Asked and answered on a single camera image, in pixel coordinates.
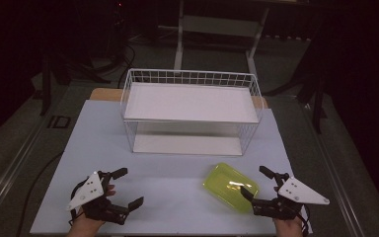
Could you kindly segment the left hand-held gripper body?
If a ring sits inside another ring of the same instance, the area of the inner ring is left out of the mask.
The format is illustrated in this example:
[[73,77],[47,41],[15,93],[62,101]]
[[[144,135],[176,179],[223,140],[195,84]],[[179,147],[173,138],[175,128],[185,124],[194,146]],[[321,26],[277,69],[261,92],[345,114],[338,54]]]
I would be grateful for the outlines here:
[[73,223],[81,208],[88,218],[94,220],[120,225],[125,222],[129,215],[128,208],[114,205],[108,199],[111,179],[112,172],[93,172],[74,188],[66,207],[71,215],[70,223]]

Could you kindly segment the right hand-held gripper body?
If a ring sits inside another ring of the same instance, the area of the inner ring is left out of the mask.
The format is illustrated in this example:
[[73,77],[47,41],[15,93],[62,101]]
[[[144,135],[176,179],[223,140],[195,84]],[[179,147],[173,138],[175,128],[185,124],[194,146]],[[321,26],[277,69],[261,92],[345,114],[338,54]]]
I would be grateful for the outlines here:
[[306,204],[328,205],[330,200],[287,173],[275,173],[277,196],[272,200],[254,198],[251,201],[254,215],[280,220],[292,220]]

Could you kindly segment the green plastic tray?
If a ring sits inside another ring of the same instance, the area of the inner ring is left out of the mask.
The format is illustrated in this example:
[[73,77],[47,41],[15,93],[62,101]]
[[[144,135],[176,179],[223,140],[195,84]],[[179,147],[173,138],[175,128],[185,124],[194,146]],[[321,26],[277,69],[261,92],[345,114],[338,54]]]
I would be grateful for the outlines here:
[[218,163],[203,181],[203,187],[214,197],[238,212],[248,212],[252,206],[241,194],[245,188],[254,196],[260,191],[258,184],[226,163]]

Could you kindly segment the person's left hand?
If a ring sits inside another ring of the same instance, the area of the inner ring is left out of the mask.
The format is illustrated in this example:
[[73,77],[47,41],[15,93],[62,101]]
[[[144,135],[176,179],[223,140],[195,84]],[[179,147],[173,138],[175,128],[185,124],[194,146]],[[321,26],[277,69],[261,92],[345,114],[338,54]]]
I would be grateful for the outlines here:
[[88,218],[81,208],[66,237],[95,237],[104,224],[102,220]]

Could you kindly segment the person's right hand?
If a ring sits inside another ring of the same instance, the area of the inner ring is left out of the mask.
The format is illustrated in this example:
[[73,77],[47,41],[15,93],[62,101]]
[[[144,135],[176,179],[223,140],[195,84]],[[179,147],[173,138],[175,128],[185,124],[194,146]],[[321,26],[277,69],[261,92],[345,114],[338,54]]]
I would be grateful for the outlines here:
[[276,237],[303,237],[302,221],[299,218],[292,220],[274,219]]

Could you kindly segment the light blue table mat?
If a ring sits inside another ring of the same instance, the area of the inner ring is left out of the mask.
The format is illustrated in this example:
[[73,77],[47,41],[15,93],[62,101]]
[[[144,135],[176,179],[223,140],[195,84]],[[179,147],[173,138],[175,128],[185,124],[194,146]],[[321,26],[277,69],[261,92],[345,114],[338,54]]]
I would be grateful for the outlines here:
[[131,152],[116,102],[86,101],[54,172],[31,228],[34,234],[64,234],[73,188],[95,171],[125,167],[115,181],[113,203],[143,198],[122,225],[108,223],[108,235],[271,236],[271,219],[241,213],[211,195],[202,185],[220,156]]

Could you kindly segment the black floor socket box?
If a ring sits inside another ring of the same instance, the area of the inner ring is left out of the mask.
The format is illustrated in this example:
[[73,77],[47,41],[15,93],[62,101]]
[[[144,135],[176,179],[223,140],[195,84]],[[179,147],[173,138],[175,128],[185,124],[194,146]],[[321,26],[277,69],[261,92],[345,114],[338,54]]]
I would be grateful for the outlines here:
[[50,118],[49,123],[47,124],[47,128],[67,128],[71,122],[71,117],[65,116],[52,116]]

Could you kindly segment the black tripod stand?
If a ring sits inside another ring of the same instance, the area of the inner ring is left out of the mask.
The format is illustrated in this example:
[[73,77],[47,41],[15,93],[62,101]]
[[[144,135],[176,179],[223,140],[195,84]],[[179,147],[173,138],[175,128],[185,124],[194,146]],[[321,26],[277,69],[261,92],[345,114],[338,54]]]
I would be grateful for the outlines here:
[[72,57],[63,53],[58,47],[51,43],[45,43],[42,49],[41,61],[41,89],[38,96],[41,99],[40,115],[44,116],[51,106],[51,76],[61,81],[62,85],[70,82],[70,76],[67,71],[70,68],[86,78],[98,82],[109,83],[109,80],[103,79],[99,73],[113,70],[118,65],[118,57],[111,63],[101,67],[89,67],[75,61]]
[[324,34],[327,32],[327,23],[328,16],[323,15],[291,79],[287,83],[265,92],[266,96],[276,96],[297,85],[301,85],[296,99],[301,104],[307,104],[311,100],[314,100],[312,104],[312,125],[318,134],[322,132],[321,115],[323,112],[324,88],[327,79],[327,70],[324,68],[324,60],[321,58],[325,41]]

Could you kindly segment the metal floor rail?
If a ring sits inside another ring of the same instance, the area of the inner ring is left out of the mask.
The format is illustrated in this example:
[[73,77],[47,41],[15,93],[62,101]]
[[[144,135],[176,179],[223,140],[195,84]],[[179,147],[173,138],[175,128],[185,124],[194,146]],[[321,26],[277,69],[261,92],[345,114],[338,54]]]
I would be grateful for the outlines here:
[[0,127],[0,205],[37,146],[51,116],[13,116]]
[[307,121],[309,129],[311,130],[314,139],[317,141],[320,153],[323,156],[323,163],[329,183],[331,184],[336,203],[340,208],[342,218],[346,224],[350,237],[365,237],[361,224],[358,221],[357,215],[354,211],[353,206],[351,205],[350,198],[346,192],[346,189],[343,186],[343,182],[339,176],[339,173],[336,169],[335,164],[333,163],[332,157],[329,153],[329,150],[322,138],[322,135],[319,134],[312,123],[312,109],[306,105],[300,105],[301,111]]

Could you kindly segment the white metal stand frame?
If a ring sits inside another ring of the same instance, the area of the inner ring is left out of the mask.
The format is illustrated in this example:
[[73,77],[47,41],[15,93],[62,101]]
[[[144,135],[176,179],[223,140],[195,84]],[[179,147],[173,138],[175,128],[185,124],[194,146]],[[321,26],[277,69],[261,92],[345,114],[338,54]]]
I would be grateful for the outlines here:
[[265,27],[265,21],[269,12],[269,8],[265,8],[263,10],[258,22],[186,15],[184,13],[184,9],[185,0],[180,0],[178,44],[174,61],[175,70],[182,69],[184,55],[184,32],[193,32],[251,38],[253,40],[253,44],[251,48],[245,52],[245,56],[249,72],[251,74],[258,75],[254,56],[256,54],[257,47],[259,45]]

